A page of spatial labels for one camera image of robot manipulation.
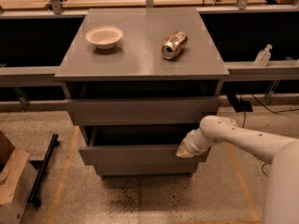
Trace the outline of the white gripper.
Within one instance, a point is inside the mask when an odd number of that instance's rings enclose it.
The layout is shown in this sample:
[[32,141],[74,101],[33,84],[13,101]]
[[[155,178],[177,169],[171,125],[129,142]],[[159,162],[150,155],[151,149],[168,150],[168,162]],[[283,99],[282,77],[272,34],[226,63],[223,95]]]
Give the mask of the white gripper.
[[184,159],[192,158],[193,155],[201,155],[206,152],[209,147],[211,145],[201,130],[192,130],[187,133],[185,140],[181,141],[176,156]]

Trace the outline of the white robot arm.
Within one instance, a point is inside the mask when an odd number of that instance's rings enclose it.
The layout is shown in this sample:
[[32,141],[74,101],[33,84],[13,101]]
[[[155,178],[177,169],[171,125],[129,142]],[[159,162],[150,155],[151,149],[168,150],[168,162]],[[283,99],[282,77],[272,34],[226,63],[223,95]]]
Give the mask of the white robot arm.
[[262,224],[299,224],[299,140],[240,128],[230,118],[206,116],[183,138],[177,156],[199,156],[223,142],[270,165]]

